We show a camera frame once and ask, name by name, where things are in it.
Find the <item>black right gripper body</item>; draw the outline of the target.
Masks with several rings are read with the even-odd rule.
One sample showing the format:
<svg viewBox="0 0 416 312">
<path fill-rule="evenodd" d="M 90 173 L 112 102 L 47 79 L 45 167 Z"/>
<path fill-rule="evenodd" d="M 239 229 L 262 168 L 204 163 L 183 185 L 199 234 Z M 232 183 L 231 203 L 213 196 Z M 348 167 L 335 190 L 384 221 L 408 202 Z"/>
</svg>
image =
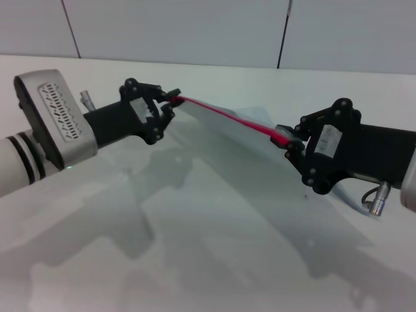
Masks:
<svg viewBox="0 0 416 312">
<path fill-rule="evenodd" d="M 400 189 L 415 151 L 415 132 L 363 124 L 348 98 L 303 116 L 300 132 L 309 141 L 300 159 L 302 181 L 317 194 L 348 178 Z"/>
</svg>

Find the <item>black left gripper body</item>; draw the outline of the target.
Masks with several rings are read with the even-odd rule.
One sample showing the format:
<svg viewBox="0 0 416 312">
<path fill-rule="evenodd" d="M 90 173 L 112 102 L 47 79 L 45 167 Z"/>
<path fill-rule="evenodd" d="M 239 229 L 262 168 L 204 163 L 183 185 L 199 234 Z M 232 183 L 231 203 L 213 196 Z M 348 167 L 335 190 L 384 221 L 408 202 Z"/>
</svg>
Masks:
<svg viewBox="0 0 416 312">
<path fill-rule="evenodd" d="M 147 116 L 139 117 L 131 102 L 143 99 L 144 107 L 150 110 L 154 99 L 148 97 L 128 99 L 124 96 L 124 86 L 120 87 L 119 93 L 119 102 L 84 114 L 84 118 L 93 130 L 97 146 L 102 148 L 131 135 L 142 138 L 148 144 Z"/>
</svg>

